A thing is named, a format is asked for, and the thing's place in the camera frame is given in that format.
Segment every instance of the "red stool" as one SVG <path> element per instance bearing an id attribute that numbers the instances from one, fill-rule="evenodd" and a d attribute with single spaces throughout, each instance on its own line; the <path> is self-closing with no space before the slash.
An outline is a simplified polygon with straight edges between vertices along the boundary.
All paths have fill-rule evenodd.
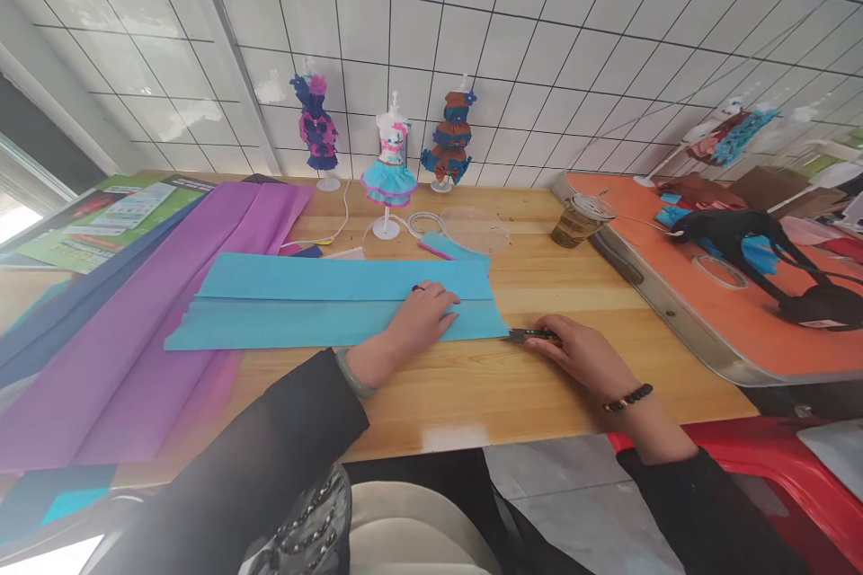
<path id="1" fill-rule="evenodd" d="M 765 479 L 788 510 L 769 519 L 813 573 L 863 572 L 863 504 L 797 438 L 822 421 L 742 418 L 684 425 L 692 440 L 729 473 Z M 610 433 L 616 451 L 629 437 Z"/>

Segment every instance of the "wooden tabletop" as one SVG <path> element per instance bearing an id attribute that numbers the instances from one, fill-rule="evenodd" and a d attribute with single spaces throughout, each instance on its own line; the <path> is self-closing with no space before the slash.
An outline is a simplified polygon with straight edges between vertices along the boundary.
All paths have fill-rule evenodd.
<path id="1" fill-rule="evenodd" d="M 189 174 L 210 181 L 241 179 Z M 342 191 L 316 190 L 291 230 L 291 237 L 316 239 L 335 232 L 344 218 Z M 351 218 L 338 239 L 323 247 L 325 254 L 360 246 L 367 226 L 383 211 L 365 200 L 358 181 L 351 182 L 348 203 Z M 495 301 L 511 327 L 530 327 L 542 314 L 560 313 L 599 329 L 636 375 L 654 385 L 656 396 L 680 422 L 757 415 L 740 391 L 704 367 L 589 244 L 567 250 L 551 241 L 548 234 L 562 208 L 550 191 L 457 187 L 450 194 L 440 195 L 421 184 L 411 205 L 397 213 L 403 217 L 414 211 L 439 214 L 453 205 L 494 213 L 510 229 L 512 244 L 493 257 L 490 279 Z M 369 232 L 365 251 L 370 259 L 435 258 L 420 249 L 404 229 L 388 242 Z M 2 274 L 0 294 L 8 295 Z M 16 299 L 22 309 L 28 305 L 26 301 Z M 267 386 L 314 352 L 316 349 L 247 351 L 230 404 L 221 415 L 192 432 L 172 434 L 156 460 L 121 465 L 114 484 L 142 486 L 173 479 Z M 571 379 L 543 358 L 498 340 L 438 344 L 400 370 L 365 407 L 371 427 L 354 444 L 346 460 L 527 442 L 601 430 L 592 408 Z"/>

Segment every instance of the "black beaded bracelet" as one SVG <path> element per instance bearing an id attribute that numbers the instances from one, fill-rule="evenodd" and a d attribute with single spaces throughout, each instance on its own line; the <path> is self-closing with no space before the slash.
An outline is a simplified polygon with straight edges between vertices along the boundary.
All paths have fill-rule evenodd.
<path id="1" fill-rule="evenodd" d="M 616 413 L 618 411 L 623 411 L 630 404 L 635 404 L 639 400 L 646 398 L 654 391 L 654 388 L 651 385 L 645 384 L 639 386 L 635 391 L 631 394 L 627 395 L 622 400 L 617 400 L 616 402 L 610 402 L 609 404 L 603 404 L 602 409 L 607 411 L 608 413 Z"/>

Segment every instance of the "hand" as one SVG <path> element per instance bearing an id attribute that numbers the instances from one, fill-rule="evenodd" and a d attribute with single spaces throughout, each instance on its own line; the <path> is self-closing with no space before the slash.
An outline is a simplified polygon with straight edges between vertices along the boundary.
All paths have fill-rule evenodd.
<path id="1" fill-rule="evenodd" d="M 440 283 L 423 281 L 408 295 L 389 326 L 345 357 L 353 374 L 365 385 L 378 388 L 406 361 L 431 348 L 458 318 L 444 314 L 461 303 Z"/>
<path id="2" fill-rule="evenodd" d="M 560 314 L 547 314 L 535 327 L 556 334 L 562 347 L 541 339 L 524 345 L 553 359 L 602 403 L 619 400 L 641 385 L 601 332 Z"/>

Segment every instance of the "black sleeve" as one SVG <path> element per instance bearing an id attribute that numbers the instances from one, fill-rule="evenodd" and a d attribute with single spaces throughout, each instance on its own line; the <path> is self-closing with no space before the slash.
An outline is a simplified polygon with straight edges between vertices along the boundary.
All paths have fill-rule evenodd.
<path id="1" fill-rule="evenodd" d="M 645 465 L 635 449 L 618 454 L 659 529 L 691 575 L 808 573 L 734 480 L 709 454 Z"/>
<path id="2" fill-rule="evenodd" d="M 95 575 L 236 575 L 249 544 L 369 426 L 332 349 L 267 389 L 102 558 Z"/>

